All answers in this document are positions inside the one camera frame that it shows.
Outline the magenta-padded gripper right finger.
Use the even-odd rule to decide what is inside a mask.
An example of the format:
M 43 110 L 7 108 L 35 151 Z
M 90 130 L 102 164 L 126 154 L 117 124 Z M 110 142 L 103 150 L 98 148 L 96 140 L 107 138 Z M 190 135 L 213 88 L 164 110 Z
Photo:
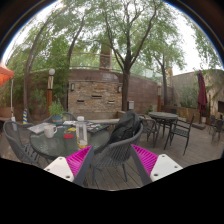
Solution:
M 144 185 L 182 169 L 166 154 L 156 155 L 136 145 L 131 145 L 130 151 Z

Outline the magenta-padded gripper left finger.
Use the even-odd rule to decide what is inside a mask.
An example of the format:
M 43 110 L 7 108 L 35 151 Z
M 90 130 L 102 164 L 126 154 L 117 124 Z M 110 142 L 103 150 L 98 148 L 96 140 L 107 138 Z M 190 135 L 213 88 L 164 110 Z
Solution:
M 94 156 L 93 146 L 87 146 L 68 157 L 58 157 L 45 171 L 82 186 Z

